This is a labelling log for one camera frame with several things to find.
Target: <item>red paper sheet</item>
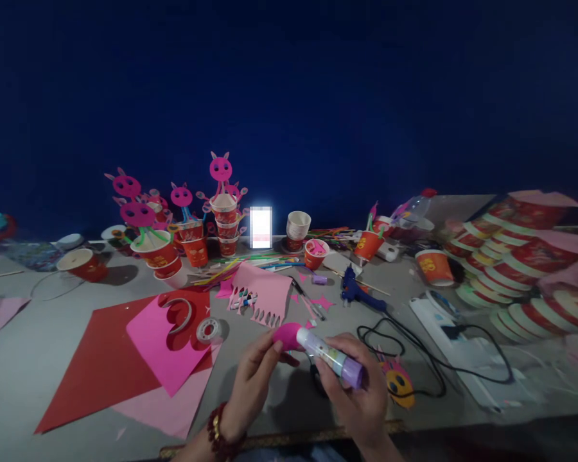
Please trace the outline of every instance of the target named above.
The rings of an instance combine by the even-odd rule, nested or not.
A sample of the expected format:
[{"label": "red paper sheet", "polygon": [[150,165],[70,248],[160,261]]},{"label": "red paper sheet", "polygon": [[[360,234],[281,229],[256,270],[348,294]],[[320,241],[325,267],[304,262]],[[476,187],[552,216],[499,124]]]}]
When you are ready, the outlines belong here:
[{"label": "red paper sheet", "polygon": [[[208,316],[209,293],[201,289],[169,292],[166,298],[187,298],[194,305],[194,320],[173,339],[181,348],[195,337],[199,322]],[[127,324],[153,296],[92,313],[79,347],[66,370],[35,433],[43,433],[160,387],[127,334]],[[195,345],[204,349],[204,345]],[[212,367],[208,353],[193,373]]]}]

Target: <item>hot glue gun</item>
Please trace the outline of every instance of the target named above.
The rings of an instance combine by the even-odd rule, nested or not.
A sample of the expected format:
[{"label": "hot glue gun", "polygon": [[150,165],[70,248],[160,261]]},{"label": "hot glue gun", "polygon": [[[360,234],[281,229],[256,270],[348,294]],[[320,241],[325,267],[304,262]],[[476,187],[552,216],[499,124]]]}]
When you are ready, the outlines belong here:
[{"label": "hot glue gun", "polygon": [[377,311],[385,311],[387,308],[387,305],[383,300],[377,300],[375,297],[368,295],[360,289],[360,286],[358,286],[358,283],[355,280],[355,272],[351,265],[349,265],[345,270],[345,275],[342,277],[342,292],[340,297],[344,300],[345,305],[347,302],[358,300]]}]

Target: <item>cable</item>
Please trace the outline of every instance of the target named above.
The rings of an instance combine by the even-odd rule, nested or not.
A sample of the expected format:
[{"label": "cable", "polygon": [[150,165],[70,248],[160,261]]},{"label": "cable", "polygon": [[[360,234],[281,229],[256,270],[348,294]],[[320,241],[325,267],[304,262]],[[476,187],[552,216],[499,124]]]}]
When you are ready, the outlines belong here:
[{"label": "cable", "polygon": [[[503,353],[503,350],[501,349],[499,344],[496,342],[494,337],[490,334],[490,332],[488,332],[483,327],[475,325],[475,324],[464,324],[464,325],[456,326],[458,333],[464,332],[468,328],[474,328],[474,329],[481,330],[482,332],[484,332],[488,336],[488,338],[491,340],[492,344],[495,346],[495,348],[496,348],[497,352],[499,353],[499,355],[501,356],[501,358],[503,358],[503,361],[505,363],[505,367],[507,368],[507,378],[506,379],[494,379],[492,377],[486,377],[485,375],[479,374],[479,373],[471,371],[471,370],[467,370],[467,369],[463,369],[463,368],[457,368],[454,366],[450,366],[449,364],[446,364],[445,362],[443,362],[442,360],[440,360],[439,358],[434,356],[428,350],[428,347],[426,345],[424,345],[424,343],[417,336],[417,334],[412,332],[407,326],[402,324],[397,319],[394,319],[392,317],[392,315],[387,310],[384,312],[384,314],[386,317],[380,319],[379,322],[377,322],[377,324],[374,327],[368,327],[368,326],[364,326],[364,325],[361,325],[358,327],[357,334],[358,334],[358,338],[360,339],[360,341],[364,345],[366,345],[366,347],[371,352],[375,352],[375,353],[379,352],[385,356],[392,356],[392,357],[395,357],[398,355],[402,356],[406,351],[405,346],[402,344],[402,342],[395,337],[388,336],[386,334],[383,334],[383,333],[377,331],[377,328],[384,321],[390,323],[396,330],[398,330],[398,332],[400,332],[407,340],[409,340],[409,342],[411,344],[413,344],[417,349],[421,350],[422,352],[424,352],[428,356],[430,363],[433,366],[433,370],[435,371],[435,376],[437,377],[437,381],[439,382],[439,386],[441,388],[441,390],[437,394],[430,393],[429,391],[426,391],[426,390],[414,390],[410,393],[405,393],[404,395],[398,395],[398,394],[394,393],[391,389],[388,389],[388,392],[391,395],[393,395],[397,398],[406,398],[406,397],[409,397],[411,395],[426,395],[426,396],[432,397],[432,398],[441,398],[441,397],[445,396],[445,394],[447,392],[447,387],[445,385],[444,375],[442,374],[440,367],[445,367],[446,369],[449,369],[449,370],[452,370],[455,372],[468,373],[468,374],[474,375],[475,377],[478,377],[480,379],[483,379],[483,380],[486,380],[489,382],[494,382],[494,383],[499,383],[499,384],[510,384],[510,383],[514,382],[514,373],[512,371],[511,365],[509,364],[509,361],[507,360],[505,354]],[[368,341],[366,339],[366,337],[371,333],[395,341],[400,346],[401,352],[399,354],[391,354],[391,353],[380,352],[380,351],[376,350],[368,343]]]}]

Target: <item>tape roll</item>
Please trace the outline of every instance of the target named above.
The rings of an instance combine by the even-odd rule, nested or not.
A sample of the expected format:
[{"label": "tape roll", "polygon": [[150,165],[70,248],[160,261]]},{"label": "tape roll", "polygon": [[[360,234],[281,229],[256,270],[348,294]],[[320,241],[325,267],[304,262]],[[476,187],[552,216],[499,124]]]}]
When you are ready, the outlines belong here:
[{"label": "tape roll", "polygon": [[197,327],[197,340],[204,345],[219,345],[223,343],[229,333],[226,321],[216,318],[206,318]]}]

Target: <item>plastic bottle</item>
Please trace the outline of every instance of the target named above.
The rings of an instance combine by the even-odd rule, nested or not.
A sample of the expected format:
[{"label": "plastic bottle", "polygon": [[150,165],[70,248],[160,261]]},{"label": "plastic bottle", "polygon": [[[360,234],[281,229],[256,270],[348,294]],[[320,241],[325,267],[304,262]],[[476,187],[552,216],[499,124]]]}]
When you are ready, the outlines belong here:
[{"label": "plastic bottle", "polygon": [[407,230],[418,224],[421,218],[426,216],[430,208],[430,199],[437,195],[437,191],[432,188],[426,188],[419,196],[411,198],[408,202],[398,207],[392,218],[392,231],[390,237],[401,239]]},{"label": "plastic bottle", "polygon": [[308,353],[323,359],[334,373],[344,379],[351,387],[360,388],[362,386],[364,367],[360,363],[336,348],[332,348],[304,327],[297,331],[295,338]]}]

